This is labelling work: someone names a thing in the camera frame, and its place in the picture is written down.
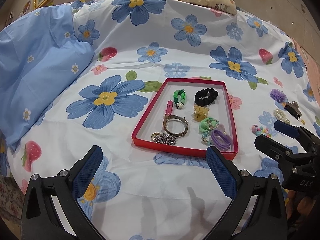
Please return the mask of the person's right hand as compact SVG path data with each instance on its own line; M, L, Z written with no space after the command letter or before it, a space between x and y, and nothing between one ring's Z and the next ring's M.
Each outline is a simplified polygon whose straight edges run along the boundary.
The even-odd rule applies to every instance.
M296 191L290 190L287 195L289 201L286 204L286 215L287 219L292 216L293 211L297 211L303 216L308 216L315 204L315 200L306 196L303 197L300 202L295 206Z

